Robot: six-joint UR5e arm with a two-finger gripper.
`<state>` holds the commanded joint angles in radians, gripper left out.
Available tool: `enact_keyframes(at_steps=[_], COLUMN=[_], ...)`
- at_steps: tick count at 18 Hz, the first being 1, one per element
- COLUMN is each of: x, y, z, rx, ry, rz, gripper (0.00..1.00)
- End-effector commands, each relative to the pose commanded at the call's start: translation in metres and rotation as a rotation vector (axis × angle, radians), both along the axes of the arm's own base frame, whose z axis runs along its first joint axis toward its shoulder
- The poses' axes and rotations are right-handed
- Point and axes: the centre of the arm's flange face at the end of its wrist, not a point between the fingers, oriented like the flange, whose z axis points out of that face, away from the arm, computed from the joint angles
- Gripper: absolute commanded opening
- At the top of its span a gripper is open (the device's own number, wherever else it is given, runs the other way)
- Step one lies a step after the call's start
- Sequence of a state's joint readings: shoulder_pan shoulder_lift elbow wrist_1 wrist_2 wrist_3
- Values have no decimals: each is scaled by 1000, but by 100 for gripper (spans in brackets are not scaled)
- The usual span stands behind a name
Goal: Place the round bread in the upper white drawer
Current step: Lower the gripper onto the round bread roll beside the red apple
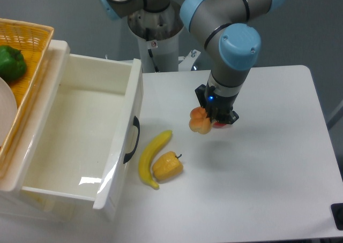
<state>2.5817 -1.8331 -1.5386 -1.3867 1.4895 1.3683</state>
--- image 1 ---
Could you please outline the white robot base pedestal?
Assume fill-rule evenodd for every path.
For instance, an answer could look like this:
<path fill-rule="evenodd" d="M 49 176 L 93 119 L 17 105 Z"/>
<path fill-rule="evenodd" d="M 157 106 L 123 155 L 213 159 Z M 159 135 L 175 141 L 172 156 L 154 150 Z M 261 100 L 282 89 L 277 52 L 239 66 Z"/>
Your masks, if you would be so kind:
<path fill-rule="evenodd" d="M 184 28 L 179 4 L 171 1 L 159 13 L 139 10 L 128 16 L 128 26 L 137 39 L 144 73 L 178 71 L 179 35 Z"/>

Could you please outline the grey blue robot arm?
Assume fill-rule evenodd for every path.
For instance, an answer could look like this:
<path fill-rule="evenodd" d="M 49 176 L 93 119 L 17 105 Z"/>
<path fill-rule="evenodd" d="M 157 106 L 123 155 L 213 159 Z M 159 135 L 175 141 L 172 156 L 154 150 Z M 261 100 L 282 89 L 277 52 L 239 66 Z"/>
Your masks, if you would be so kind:
<path fill-rule="evenodd" d="M 178 37 L 187 30 L 213 61 L 207 83 L 195 91 L 199 104 L 210 121 L 233 124 L 233 104 L 261 48 L 248 21 L 285 0 L 99 1 L 110 19 L 127 19 L 146 73 L 178 70 Z"/>

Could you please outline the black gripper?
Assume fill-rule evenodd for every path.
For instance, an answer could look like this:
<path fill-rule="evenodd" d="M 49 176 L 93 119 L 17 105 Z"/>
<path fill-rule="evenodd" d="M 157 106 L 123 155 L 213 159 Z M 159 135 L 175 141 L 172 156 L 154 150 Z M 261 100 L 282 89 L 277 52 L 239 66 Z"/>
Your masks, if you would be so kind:
<path fill-rule="evenodd" d="M 233 110 L 233 104 L 238 96 L 223 96 L 217 92 L 219 86 L 200 85 L 195 89 L 199 105 L 206 110 L 206 117 L 211 122 L 220 122 L 231 125 L 239 119 Z"/>

